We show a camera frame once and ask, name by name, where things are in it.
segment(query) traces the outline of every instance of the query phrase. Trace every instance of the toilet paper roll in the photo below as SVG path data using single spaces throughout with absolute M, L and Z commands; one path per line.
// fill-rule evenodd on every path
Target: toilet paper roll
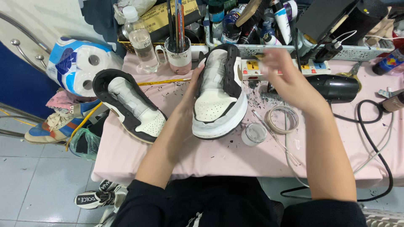
M 83 45 L 76 50 L 77 68 L 98 73 L 103 69 L 121 69 L 122 63 L 113 52 L 106 52 L 95 46 Z
M 69 78 L 70 75 L 66 78 L 68 89 L 70 90 L 70 87 L 72 87 L 74 93 L 79 96 L 95 97 L 96 95 L 93 91 L 93 79 L 95 75 L 96 73 L 93 72 L 76 70 L 74 78 Z

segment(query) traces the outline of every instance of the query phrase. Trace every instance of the blue wall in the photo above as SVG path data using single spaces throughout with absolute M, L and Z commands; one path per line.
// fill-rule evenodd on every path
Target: blue wall
M 46 119 L 54 111 L 45 104 L 59 87 L 0 42 L 1 103 Z

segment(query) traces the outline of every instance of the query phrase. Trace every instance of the masking tape roll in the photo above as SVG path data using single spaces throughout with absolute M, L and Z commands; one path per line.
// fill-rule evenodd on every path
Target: masking tape roll
M 272 122 L 271 115 L 276 110 L 283 110 L 292 117 L 292 119 L 293 119 L 293 124 L 291 122 L 292 129 L 285 130 L 285 129 L 280 129 L 275 126 L 275 124 Z M 280 134 L 288 134 L 288 133 L 293 132 L 299 126 L 300 119 L 299 119 L 299 115 L 296 113 L 296 111 L 294 109 L 292 109 L 288 106 L 285 106 L 285 105 L 279 105 L 279 106 L 275 106 L 274 108 L 272 108 L 271 111 L 268 113 L 267 122 L 268 122 L 268 125 L 271 127 L 271 129 L 274 130 L 275 132 L 280 133 Z

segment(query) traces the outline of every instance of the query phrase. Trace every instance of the mug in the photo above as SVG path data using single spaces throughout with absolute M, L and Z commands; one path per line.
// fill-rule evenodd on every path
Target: mug
M 156 56 L 158 56 L 157 50 L 163 51 L 164 54 L 165 62 L 161 62 L 161 60 L 157 57 L 158 62 L 160 64 L 165 64 L 168 58 L 171 70 L 178 75 L 187 74 L 192 67 L 191 41 L 188 39 L 187 36 L 184 36 L 184 38 L 186 44 L 185 51 L 182 53 L 174 53 L 174 48 L 172 48 L 169 43 L 170 37 L 168 37 L 164 42 L 164 47 L 161 45 L 157 45 L 154 49 Z

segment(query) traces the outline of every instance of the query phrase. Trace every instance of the table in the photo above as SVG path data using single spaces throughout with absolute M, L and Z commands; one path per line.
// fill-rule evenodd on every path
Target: table
M 332 73 L 348 72 L 356 62 L 329 61 Z M 172 73 L 168 66 L 162 66 L 154 74 L 146 74 L 138 66 L 136 55 L 128 53 L 124 59 L 123 71 L 130 73 L 136 82 L 150 82 L 177 78 L 190 78 L 191 73 L 179 76 Z M 363 84 L 362 91 L 351 103 L 333 104 L 334 113 L 355 118 L 355 106 L 363 99 L 381 101 L 375 95 L 379 89 L 387 86 L 393 90 L 404 88 L 403 77 L 376 76 L 372 73 L 369 63 L 363 63 L 358 77 Z M 175 106 L 180 102 L 182 93 L 188 83 L 177 82 L 171 84 L 157 84 L 142 86 L 141 89 L 167 116 L 170 116 Z M 256 177 L 293 177 L 286 163 L 283 150 L 268 135 L 267 140 L 256 147 L 248 147 L 241 140 L 241 131 L 246 124 L 258 122 L 251 110 L 255 109 L 261 116 L 274 106 L 283 104 L 283 100 L 276 95 L 268 95 L 267 82 L 257 83 L 244 81 L 243 89 L 249 98 L 247 114 L 240 126 L 229 135 L 213 140 L 204 141 L 192 135 L 185 139 L 182 147 L 182 155 L 173 170 L 172 179 L 183 179 L 189 176 L 202 177 L 206 175 L 239 175 Z M 294 167 L 300 177 L 306 177 L 305 169 L 305 124 L 301 111 L 297 110 L 301 123 L 297 130 L 285 135 L 279 135 L 281 141 L 285 141 L 289 150 L 302 162 L 302 165 Z M 364 120 L 374 119 L 377 116 L 376 109 L 370 104 L 362 107 Z M 284 115 L 279 112 L 279 118 L 284 121 Z M 404 186 L 403 168 L 403 111 L 397 111 L 393 127 L 393 135 L 389 145 L 382 152 L 390 166 L 394 177 L 395 186 Z M 387 140 L 387 130 L 391 115 L 384 115 L 382 120 L 374 124 L 367 124 L 366 128 L 378 147 L 383 146 Z M 348 153 L 353 169 L 359 168 L 370 158 L 371 147 L 360 130 L 360 126 L 354 123 L 336 119 L 337 125 Z M 141 160 L 151 145 L 143 143 L 127 133 L 118 118 L 111 114 L 106 119 L 101 143 L 91 178 L 93 181 L 109 179 L 120 184 L 128 185 L 135 177 Z M 376 158 L 366 168 L 356 175 L 358 187 L 371 187 L 374 185 L 387 185 L 388 178 L 384 166 Z

